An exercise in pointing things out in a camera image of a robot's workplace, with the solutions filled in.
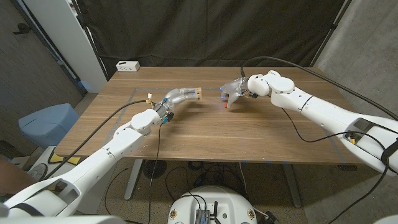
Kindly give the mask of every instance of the wire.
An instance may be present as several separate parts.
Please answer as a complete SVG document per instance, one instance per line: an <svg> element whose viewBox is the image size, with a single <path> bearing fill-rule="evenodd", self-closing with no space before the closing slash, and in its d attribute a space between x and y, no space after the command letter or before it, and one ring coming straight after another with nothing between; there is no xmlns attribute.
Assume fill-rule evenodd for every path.
<svg viewBox="0 0 398 224"><path fill-rule="evenodd" d="M113 114L111 114L111 116L109 116L108 118L106 118L87 138L86 140L84 140L68 157L66 157L61 163L59 163L59 165L53 170L51 171L49 174L47 174L42 180L47 180L49 177L51 177L57 170L59 170L59 168L61 168L61 166L63 166L66 162L68 162L68 160L70 158L72 158L76 152L78 152L87 142L88 140L91 139L91 137L93 137L93 135L106 123L108 122L116 113L118 113L119 111L121 111L123 108L136 104L136 103L146 103L146 100L138 100L138 101L134 101L131 103L127 103L124 106L120 107L119 109L117 109L115 112L113 112Z"/></svg>
<svg viewBox="0 0 398 224"><path fill-rule="evenodd" d="M254 211L260 213L261 215L264 215L264 216L268 217L268 215L265 214L264 212L262 212L262 211L260 211L260 210L258 210L258 209L256 209L256 208L254 208L254 207L253 207L253 209L254 209Z"/></svg>
<svg viewBox="0 0 398 224"><path fill-rule="evenodd" d="M234 171L230 168L230 166L224 165L224 163L223 163L223 167L228 168L228 170L223 170L223 171L221 171L220 166L219 166L219 164L218 164L217 162L216 162L216 163L212 162L212 163L208 163L208 164L213 164L213 165L210 166L210 167L207 168L207 169L206 169L206 168L203 168L203 169L206 171L206 172L204 173L204 176L206 177L206 175L207 175L208 172L215 172L215 174L213 175L214 181L211 181L211 180L209 180L209 179L206 178L206 180L207 180L209 183L211 183L211 184L218 184L218 185L222 185L222 186L224 186L224 187L228 187L228 188L233 189L235 192L238 192L239 194L241 194L242 196L244 196L244 197L247 198L248 195L247 195L247 193L245 192L243 181L242 181L242 179L240 178L240 176L237 174L237 172L234 172ZM217 167L217 168L219 168L219 170L211 170L212 167ZM225 176L225 175L224 175L225 172L233 174L234 177L235 177L236 179L239 180L240 187L239 187L238 190L235 189L234 187L232 187L232 186L226 184L224 181L221 181L221 182L220 182L220 181L216 181L216 179L217 179L217 178L216 178L216 177L217 177L217 173L219 173L218 176L223 177L223 176Z"/></svg>
<svg viewBox="0 0 398 224"><path fill-rule="evenodd" d="M274 61L277 61L277 62L283 62L283 63L286 63L288 65L292 65L294 67L297 67L297 68L299 68L299 69L301 69L303 71L306 71L306 72L308 72L311 75L315 75L316 77L321 78L324 81L326 81L328 83L331 83L334 86L337 86L338 88L341 88L342 90L347 91L348 93L351 93L352 95L354 95L354 96L356 96L356 97L358 97L358 98L370 103L371 105L379 108L381 111L383 111L386 114L388 114L391 118L394 118L396 121L398 121L398 116L397 115L395 115L393 112L389 111L385 107L381 106L380 104L376 103L375 101L370 100L369 98L366 98L365 96L360 95L359 93L357 93L357 92L355 92L353 90L350 90L349 88L347 88L347 87L345 87L345 86L343 86L343 85L341 85L341 84L339 84L339 83L337 83L337 82L335 82L333 80L330 80L329 78L324 77L323 75L321 75L321 74L319 74L317 72L311 71L311 70L309 70L307 68L301 67L300 65L297 65L295 63L288 62L286 60L282 60L282 59L279 59L279 58L274 58L274 57L269 57L269 56L260 56L260 57L254 57L254 58L247 59L245 62L243 62L242 66L241 66L241 75L242 75L242 77L246 76L244 71L243 71L243 67L245 65L247 65L248 62L252 62L253 60L259 60L259 59L262 59L262 60L269 59L269 60L274 60Z"/></svg>
<svg viewBox="0 0 398 224"><path fill-rule="evenodd" d="M244 191L246 194L248 194L248 188L246 187L246 180L244 179L243 171L242 171L242 163L239 163L239 168L241 169L242 177L243 177L243 182L244 182Z"/></svg>
<svg viewBox="0 0 398 224"><path fill-rule="evenodd" d="M185 177L187 178L188 193L189 193L190 195L193 195L193 194L191 193L191 191L190 191L190 188L191 188L191 187L189 186L189 183L188 183L188 171L187 171L187 168L182 167L182 166L176 167L176 168L174 168L174 169L172 169L172 170L169 171L169 173L166 175L166 178L165 178L165 180L164 180L164 181L165 181L165 184L166 184L167 192L169 193L170 197L172 198L173 203L175 202L175 199L174 199L172 193L171 193L170 190L169 190L169 186L167 185L167 177L168 177L173 171L175 171L176 169L184 169L184 170L185 170ZM200 209L199 200L198 200L195 196L193 196L193 197L194 197L195 200L198 202L198 204L199 204L199 209Z"/></svg>
<svg viewBox="0 0 398 224"><path fill-rule="evenodd" d="M149 184L149 217L148 217L148 224L150 223L150 202L152 200L152 180L154 178L154 173L156 169L156 163L157 163L157 158L159 157L159 149L160 149L160 129L162 127L163 123L160 124L159 126L159 140L157 141L157 153L156 153L156 160L155 160L155 165L154 169L152 170L152 176L150 177L150 184Z"/></svg>
<svg viewBox="0 0 398 224"><path fill-rule="evenodd" d="M107 211L107 213L108 213L109 215L112 215L112 214L111 214L111 212L109 211L108 206L106 205L106 198L107 198L107 196L108 196L108 190L109 190L109 188L111 188L111 185L112 185L113 181L114 181L121 173L123 173L123 172L126 171L126 170L128 170L128 168L125 168L124 170L122 170L122 171L120 171L118 174L116 174L116 176L113 177L111 183L109 184L108 188L106 189L104 204L105 204L105 210ZM124 221L125 221L125 222L128 222L128 223L142 224L142 223L135 222L135 221L131 221L131 220L124 220Z"/></svg>
<svg viewBox="0 0 398 224"><path fill-rule="evenodd" d="M207 209L207 203L206 203L206 200L202 197L202 196L200 196L200 195L193 195L193 194L189 194L189 195L183 195L183 196L181 196L180 198L185 198L185 197L200 197L203 201L204 201L204 203L205 203L205 210Z"/></svg>
<svg viewBox="0 0 398 224"><path fill-rule="evenodd" d="M386 161L386 168L384 169L383 173L381 174L379 180L376 182L376 184L374 184L374 186L372 187L372 189L367 192L365 195L363 195L361 198L359 198L358 200L356 200L355 202L353 202L351 205L349 205L346 209L344 209L342 212L340 212L334 219L332 219L329 224L331 224L332 222L334 222L336 219L338 219L342 214L344 214L345 212L347 212L352 206L356 205L358 202L362 201L363 199L365 199L367 196L369 196L374 189L376 189L376 187L378 187L378 185L381 183L381 181L383 180L383 178L386 176L387 171L388 171L388 165L389 165L389 160L387 159Z"/></svg>
<svg viewBox="0 0 398 224"><path fill-rule="evenodd" d="M303 137L301 137L299 131L297 130L296 125L294 124L292 118L289 116L289 114L286 112L286 110L283 109L283 108L282 108L282 110L283 110L283 111L285 112L285 114L289 117L289 119L290 119L290 121L292 122L293 127L294 127L294 129L296 130L296 133L298 134L298 136L300 137L300 139L303 140L303 141L305 141L305 142L317 142L317 141L321 141L321 140L324 140L324 139L327 139L327 138L331 138L331 137L333 137L333 136L337 136L337 135L339 135L339 134L358 133L358 134L364 134L364 135L370 137L371 139L375 140L375 141L382 147L383 151L386 150L386 148L383 146L383 144L381 144L381 142L380 142L379 140L377 140L375 137L371 136L371 135L368 134L368 133L362 133L362 132L359 132L359 131L344 131L344 132L341 132L341 133L331 134L331 135L326 136L326 137L324 137L324 138L316 139L316 140L313 140L313 141L305 140ZM336 219L338 219L342 214L344 214L345 212L347 212L352 206L356 205L358 202L362 201L362 200L365 199L368 195L370 195L370 194L374 191L374 189L376 189L376 187L378 187L378 185L381 183L381 181L383 180L383 178L386 176L388 170L389 170L389 160L388 160L388 158L387 158L386 167L384 168L384 171L383 171L383 173L381 174L379 180L373 185L372 189L371 189L369 192L367 192L366 194L364 194L361 198L359 198L358 200L356 200L355 202L353 202L351 205L349 205L347 208L345 208L342 212L340 212L334 219L332 219L332 221L329 222L329 224L331 224L331 223L334 222Z"/></svg>

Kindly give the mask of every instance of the black backdrop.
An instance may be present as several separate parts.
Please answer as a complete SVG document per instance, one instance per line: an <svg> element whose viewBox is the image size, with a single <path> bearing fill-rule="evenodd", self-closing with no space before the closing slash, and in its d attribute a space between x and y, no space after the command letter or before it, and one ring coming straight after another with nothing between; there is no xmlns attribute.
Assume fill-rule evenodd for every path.
<svg viewBox="0 0 398 224"><path fill-rule="evenodd" d="M141 66L240 66L256 56L309 66L344 0L78 0L111 77ZM252 66L284 66L254 62Z"/></svg>

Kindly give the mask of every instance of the blue chair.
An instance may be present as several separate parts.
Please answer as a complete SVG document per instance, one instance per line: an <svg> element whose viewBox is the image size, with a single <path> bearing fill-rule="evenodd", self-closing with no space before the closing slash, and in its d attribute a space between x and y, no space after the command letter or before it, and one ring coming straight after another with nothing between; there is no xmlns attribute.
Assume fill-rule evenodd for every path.
<svg viewBox="0 0 398 224"><path fill-rule="evenodd" d="M46 149L57 146L79 119L69 103L50 106L18 121L22 134L34 144Z"/></svg>

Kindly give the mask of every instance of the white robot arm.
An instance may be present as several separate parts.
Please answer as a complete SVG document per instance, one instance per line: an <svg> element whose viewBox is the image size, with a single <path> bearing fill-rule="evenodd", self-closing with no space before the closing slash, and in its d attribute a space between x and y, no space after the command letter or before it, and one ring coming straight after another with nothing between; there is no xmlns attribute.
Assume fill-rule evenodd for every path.
<svg viewBox="0 0 398 224"><path fill-rule="evenodd" d="M8 217L67 217L73 215L83 196L118 160L137 150L150 134L150 127L166 123L184 100L198 99L194 88L174 89L162 102L136 114L118 128L113 139L70 172L40 181L22 190L7 202Z"/></svg>
<svg viewBox="0 0 398 224"><path fill-rule="evenodd" d="M295 87L291 79L282 77L276 71L269 71L266 75L253 75L250 78L239 78L221 87L221 98L229 95L229 108L238 96L249 91L250 94L265 96L270 91L272 104L301 113L317 125L336 137L356 157L373 169L383 172L386 160L389 158L387 175L398 172L398 122L365 114L344 110L339 106L312 96ZM377 143L377 139L387 150Z"/></svg>

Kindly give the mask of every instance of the power strip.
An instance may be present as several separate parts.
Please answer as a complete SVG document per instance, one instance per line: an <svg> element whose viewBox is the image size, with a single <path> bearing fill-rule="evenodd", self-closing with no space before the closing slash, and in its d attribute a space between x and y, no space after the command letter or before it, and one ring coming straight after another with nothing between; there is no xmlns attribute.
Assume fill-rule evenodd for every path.
<svg viewBox="0 0 398 224"><path fill-rule="evenodd" d="M116 64L119 72L136 72L139 70L139 62L136 61L120 61Z"/></svg>

